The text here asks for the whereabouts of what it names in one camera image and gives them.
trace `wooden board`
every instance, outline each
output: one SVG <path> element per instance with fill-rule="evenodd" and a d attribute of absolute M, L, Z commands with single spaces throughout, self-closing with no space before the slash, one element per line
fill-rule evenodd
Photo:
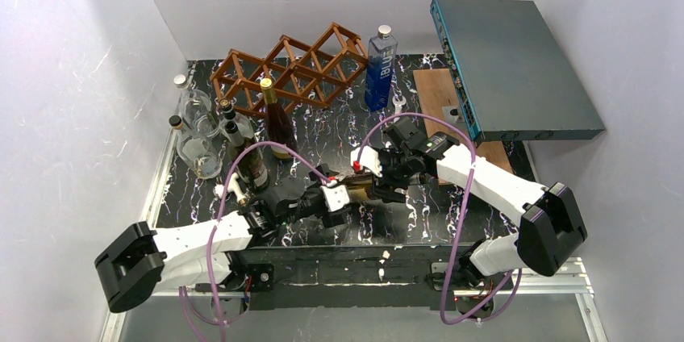
<path fill-rule="evenodd" d="M 456 87 L 448 69 L 414 70 L 413 78 L 415 89 L 418 91 L 420 108 L 424 114 L 444 120 L 442 107 L 459 105 Z M 443 131 L 461 140 L 456 133 L 450 132 L 446 127 L 430 120 L 425 120 L 425 129 L 427 136 Z M 485 157 L 489 162 L 513 174 L 511 162 L 508 161 L 508 156 L 506 156 L 506 151 L 501 142 L 484 142 L 480 144 L 477 151 L 479 156 Z"/>

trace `wooden wine rack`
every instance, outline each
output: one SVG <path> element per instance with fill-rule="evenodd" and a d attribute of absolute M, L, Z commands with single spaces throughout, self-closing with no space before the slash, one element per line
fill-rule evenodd
<path fill-rule="evenodd" d="M 333 35 L 340 41 L 341 46 L 341 50 L 334 56 L 320 50 L 323 44 Z M 275 62 L 276 57 L 283 49 L 285 49 L 287 56 L 290 58 L 288 66 Z M 303 52 L 303 56 L 299 60 L 295 58 L 294 49 Z M 321 65 L 319 57 L 327 60 L 325 66 Z M 344 75 L 340 66 L 340 63 L 345 58 L 351 58 L 358 63 L 356 70 L 349 76 Z M 241 65 L 244 61 L 257 65 L 256 70 L 249 77 L 245 76 L 243 66 Z M 300 103 L 306 103 L 318 108 L 328 108 L 337 96 L 352 85 L 359 74 L 364 71 L 367 64 L 368 53 L 359 35 L 337 23 L 331 23 L 325 33 L 311 46 L 293 40 L 286 35 L 281 36 L 278 44 L 266 58 L 251 56 L 245 52 L 231 49 L 223 63 L 211 74 L 211 82 L 214 84 L 214 90 L 219 101 L 223 98 L 232 100 L 243 90 L 247 97 L 248 107 L 244 108 L 236 105 L 235 109 L 247 116 L 264 118 L 264 112 L 261 110 L 264 106 L 264 99 L 257 97 L 255 101 L 251 95 L 252 92 L 261 93 L 259 83 L 256 82 L 256 79 L 260 76 L 263 75 L 263 77 L 273 80 L 271 72 L 280 73 L 280 76 L 274 80 L 273 86 L 278 98 L 290 101 L 285 106 L 285 112 L 289 113 Z M 235 67 L 236 78 L 228 76 L 232 67 Z M 333 70 L 336 72 L 337 77 L 331 75 Z M 327 97 L 321 90 L 320 84 L 322 82 L 333 84 L 336 87 Z M 225 85 L 227 89 L 225 93 L 221 90 L 222 85 Z M 286 86 L 293 87 L 294 91 L 287 90 Z"/>

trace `blue bottle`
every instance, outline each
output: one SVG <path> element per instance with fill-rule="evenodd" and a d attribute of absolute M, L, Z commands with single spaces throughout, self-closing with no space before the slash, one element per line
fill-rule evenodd
<path fill-rule="evenodd" d="M 365 74 L 365 103 L 370 111 L 385 108 L 390 99 L 397 40 L 392 29 L 382 25 L 368 42 L 368 67 Z"/>

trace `clear glass bottle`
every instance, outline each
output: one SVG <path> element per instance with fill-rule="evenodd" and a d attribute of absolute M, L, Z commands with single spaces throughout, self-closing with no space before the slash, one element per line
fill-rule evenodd
<path fill-rule="evenodd" d="M 220 132 L 219 123 L 211 111 L 211 99 L 201 90 L 190 88 L 185 74 L 179 74 L 173 82 L 181 90 L 179 113 L 181 118 L 189 124 L 188 127 L 203 136 L 213 138 Z"/>
<path fill-rule="evenodd" d="M 227 122 L 232 121 L 237 125 L 237 129 L 240 131 L 242 137 L 249 140 L 250 143 L 254 143 L 256 141 L 254 139 L 254 128 L 252 128 L 252 123 L 249 121 L 249 118 L 242 115 L 240 112 L 235 111 L 232 103 L 227 98 L 221 99 L 219 106 L 221 107 L 221 115 L 223 116 L 223 120 L 221 120 L 221 133 L 228 137 L 226 124 Z"/>
<path fill-rule="evenodd" d="M 259 85 L 261 92 L 264 93 L 264 102 L 266 103 L 266 132 L 269 134 L 269 140 L 284 144 L 287 148 L 297 152 L 297 139 L 294 137 L 292 120 L 287 117 L 285 110 L 278 102 L 273 82 L 271 79 L 265 78 L 259 81 Z M 292 158 L 290 153 L 282 148 L 271 146 L 271 151 L 278 159 L 286 161 Z"/>
<path fill-rule="evenodd" d="M 377 35 L 368 42 L 364 100 L 369 111 L 385 108 L 390 100 L 398 44 L 391 32 L 391 27 L 382 25 L 377 29 Z"/>
<path fill-rule="evenodd" d="M 240 134 L 240 129 L 232 120 L 226 122 L 228 133 L 228 156 L 234 161 L 247 147 L 252 145 L 250 140 Z M 254 191 L 263 190 L 269 185 L 269 172 L 264 165 L 264 157 L 259 148 L 247 153 L 237 164 L 237 173 L 242 182 L 252 187 Z"/>
<path fill-rule="evenodd" d="M 171 116 L 169 124 L 178 134 L 176 142 L 178 156 L 193 170 L 197 178 L 209 179 L 219 175 L 221 160 L 211 142 L 191 130 L 178 115 Z"/>

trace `black marble countertop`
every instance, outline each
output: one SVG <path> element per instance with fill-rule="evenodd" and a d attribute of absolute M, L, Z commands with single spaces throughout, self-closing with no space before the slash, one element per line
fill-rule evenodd
<path fill-rule="evenodd" d="M 190 68 L 192 84 L 216 98 L 209 76 L 220 63 L 219 60 L 201 60 Z M 353 61 L 345 62 L 345 73 L 355 68 Z M 418 93 L 415 90 L 413 70 L 446 68 L 441 55 L 400 55 L 395 66 L 393 91 L 402 94 L 407 104 L 405 111 L 420 112 Z M 298 152 L 312 164 L 328 163 L 330 169 L 344 174 L 352 173 L 349 154 L 358 147 L 366 132 L 377 122 L 394 112 L 388 108 L 368 112 L 363 100 L 365 73 L 362 73 L 345 94 L 339 96 L 328 110 L 302 105 L 292 113 L 297 135 Z M 265 138 L 262 120 L 254 119 L 258 138 Z M 424 128 L 423 121 L 415 123 Z M 214 186 L 223 184 L 230 167 L 226 158 L 226 140 L 216 136 L 213 143 L 223 158 L 220 176 L 210 180 L 198 180 L 174 153 L 167 180 L 164 200 L 157 221 L 158 227 L 180 227 L 214 218 L 219 209 L 219 199 L 214 196 Z M 373 146 L 385 144 L 382 134 L 370 140 Z M 525 148 L 520 142 L 505 142 L 504 148 L 516 175 L 533 180 L 532 168 Z M 268 149 L 264 151 L 269 168 L 270 182 L 296 182 L 302 187 L 310 184 L 309 169 L 298 161 L 280 162 Z M 281 229 L 280 236 L 270 246 L 295 245 L 378 245 L 378 244 L 448 244 L 456 231 L 461 209 L 463 190 L 455 186 L 440 186 L 436 180 L 422 186 L 412 186 L 406 203 L 368 202 L 360 211 L 350 214 L 348 224 L 325 229 L 316 218 L 290 223 Z M 236 209 L 235 198 L 229 196 L 228 213 Z M 482 237 L 507 235 L 515 228 L 505 216 L 479 198 L 469 203 L 467 222 L 463 227 L 461 242 L 473 242 Z"/>

